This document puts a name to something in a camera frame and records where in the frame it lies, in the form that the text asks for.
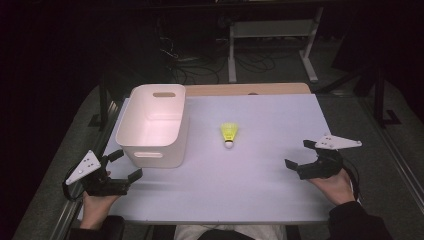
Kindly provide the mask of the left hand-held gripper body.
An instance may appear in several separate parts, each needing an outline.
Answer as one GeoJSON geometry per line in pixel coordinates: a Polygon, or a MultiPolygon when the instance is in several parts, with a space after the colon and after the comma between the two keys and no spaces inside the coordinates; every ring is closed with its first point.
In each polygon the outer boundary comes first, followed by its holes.
{"type": "Polygon", "coordinates": [[[79,182],[90,196],[126,195],[128,179],[112,179],[106,170],[109,161],[105,155],[98,158],[89,150],[82,160],[72,167],[64,180],[64,196],[71,197],[69,186],[79,182]]]}

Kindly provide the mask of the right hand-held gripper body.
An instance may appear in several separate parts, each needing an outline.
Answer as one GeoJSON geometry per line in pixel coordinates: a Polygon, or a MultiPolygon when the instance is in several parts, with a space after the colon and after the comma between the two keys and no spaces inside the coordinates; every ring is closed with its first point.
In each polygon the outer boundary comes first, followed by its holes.
{"type": "Polygon", "coordinates": [[[360,140],[351,140],[331,134],[324,135],[315,142],[317,160],[312,163],[298,165],[296,170],[301,180],[314,178],[329,178],[338,174],[342,169],[350,173],[344,165],[340,149],[361,147],[360,140]]]}

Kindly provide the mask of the white plastic bin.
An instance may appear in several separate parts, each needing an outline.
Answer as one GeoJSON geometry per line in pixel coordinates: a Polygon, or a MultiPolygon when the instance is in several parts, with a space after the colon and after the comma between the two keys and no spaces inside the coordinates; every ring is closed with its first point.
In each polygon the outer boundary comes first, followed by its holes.
{"type": "Polygon", "coordinates": [[[115,140],[139,168],[176,168],[183,162],[189,129],[186,89],[180,84],[134,88],[115,140]]]}

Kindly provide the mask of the yellow shuttlecock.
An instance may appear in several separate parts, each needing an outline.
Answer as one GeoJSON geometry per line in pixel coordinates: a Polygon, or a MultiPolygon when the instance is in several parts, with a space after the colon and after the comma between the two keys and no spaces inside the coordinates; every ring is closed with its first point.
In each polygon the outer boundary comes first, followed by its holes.
{"type": "Polygon", "coordinates": [[[221,125],[221,134],[224,139],[224,146],[231,149],[234,146],[234,140],[238,132],[238,124],[226,122],[221,125]]]}

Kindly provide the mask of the person's left hand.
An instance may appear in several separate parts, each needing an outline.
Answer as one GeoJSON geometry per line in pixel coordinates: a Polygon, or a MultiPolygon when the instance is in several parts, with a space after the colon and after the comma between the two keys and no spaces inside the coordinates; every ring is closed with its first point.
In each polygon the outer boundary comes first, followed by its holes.
{"type": "Polygon", "coordinates": [[[87,192],[84,192],[83,217],[80,228],[86,230],[100,230],[112,205],[119,198],[119,195],[90,196],[87,192]]]}

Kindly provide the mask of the person's right hand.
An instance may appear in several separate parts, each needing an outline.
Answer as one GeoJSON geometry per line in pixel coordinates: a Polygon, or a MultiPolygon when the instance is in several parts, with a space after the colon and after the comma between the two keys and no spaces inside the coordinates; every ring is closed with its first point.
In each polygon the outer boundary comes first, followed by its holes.
{"type": "Polygon", "coordinates": [[[350,177],[344,169],[329,178],[314,178],[309,182],[336,206],[355,201],[350,177]]]}

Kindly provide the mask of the white board mat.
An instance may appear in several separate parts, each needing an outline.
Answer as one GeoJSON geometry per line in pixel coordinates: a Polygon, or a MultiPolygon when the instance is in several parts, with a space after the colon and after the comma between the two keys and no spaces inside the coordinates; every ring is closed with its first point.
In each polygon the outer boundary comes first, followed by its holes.
{"type": "Polygon", "coordinates": [[[329,128],[312,94],[190,97],[183,163],[146,168],[111,212],[146,224],[307,224],[332,205],[285,166],[316,159],[304,140],[329,128]],[[234,146],[221,134],[238,124],[234,146]]]}

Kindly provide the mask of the black metal stand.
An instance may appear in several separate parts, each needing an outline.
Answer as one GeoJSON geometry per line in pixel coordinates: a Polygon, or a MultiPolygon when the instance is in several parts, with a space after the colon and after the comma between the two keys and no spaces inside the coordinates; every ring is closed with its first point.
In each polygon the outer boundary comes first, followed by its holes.
{"type": "Polygon", "coordinates": [[[359,81],[353,90],[356,96],[365,97],[371,88],[374,88],[373,117],[378,125],[385,129],[387,125],[400,124],[401,121],[393,110],[384,109],[385,77],[384,71],[380,65],[372,63],[365,64],[364,66],[337,79],[335,82],[318,90],[314,90],[314,93],[330,93],[357,77],[359,77],[359,81]]]}
{"type": "Polygon", "coordinates": [[[103,131],[113,116],[115,102],[110,94],[108,88],[108,77],[102,75],[99,80],[98,93],[99,93],[99,110],[94,114],[88,124],[89,127],[97,127],[103,131]]]}

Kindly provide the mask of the wooden table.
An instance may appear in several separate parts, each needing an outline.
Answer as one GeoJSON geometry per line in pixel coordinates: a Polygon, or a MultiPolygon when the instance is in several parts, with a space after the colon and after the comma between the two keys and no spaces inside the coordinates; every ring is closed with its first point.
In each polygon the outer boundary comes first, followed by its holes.
{"type": "Polygon", "coordinates": [[[310,94],[305,83],[255,83],[255,84],[216,84],[189,85],[186,95],[193,96],[239,96],[239,95],[281,95],[310,94]]]}

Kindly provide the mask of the person's light pants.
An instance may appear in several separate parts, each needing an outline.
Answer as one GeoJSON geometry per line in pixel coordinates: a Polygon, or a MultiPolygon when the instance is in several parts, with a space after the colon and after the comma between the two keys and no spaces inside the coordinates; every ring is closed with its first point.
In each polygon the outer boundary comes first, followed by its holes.
{"type": "Polygon", "coordinates": [[[286,240],[282,225],[178,225],[173,240],[286,240]]]}

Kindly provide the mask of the aluminium rail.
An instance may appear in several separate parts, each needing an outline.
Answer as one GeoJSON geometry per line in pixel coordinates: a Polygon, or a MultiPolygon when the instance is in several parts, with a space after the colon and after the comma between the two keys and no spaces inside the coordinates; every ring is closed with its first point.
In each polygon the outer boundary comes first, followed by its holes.
{"type": "Polygon", "coordinates": [[[419,183],[411,168],[408,166],[404,156],[396,146],[393,138],[389,135],[387,130],[384,129],[382,125],[374,118],[373,110],[370,104],[367,103],[363,98],[359,99],[359,104],[373,125],[375,131],[379,134],[380,138],[384,142],[386,148],[394,160],[395,168],[397,169],[401,179],[405,183],[421,213],[424,215],[424,188],[419,183]]]}

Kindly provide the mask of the white metal desk frame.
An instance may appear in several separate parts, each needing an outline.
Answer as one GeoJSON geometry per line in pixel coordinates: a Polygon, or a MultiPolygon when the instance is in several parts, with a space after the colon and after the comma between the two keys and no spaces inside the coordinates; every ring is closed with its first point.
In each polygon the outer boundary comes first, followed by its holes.
{"type": "Polygon", "coordinates": [[[267,38],[267,37],[307,37],[307,43],[299,51],[299,56],[309,80],[318,81],[318,76],[309,59],[310,52],[320,25],[324,8],[319,7],[311,19],[301,20],[273,20],[273,21],[248,21],[235,22],[229,28],[229,56],[228,76],[230,83],[237,82],[234,42],[241,38],[267,38]]]}

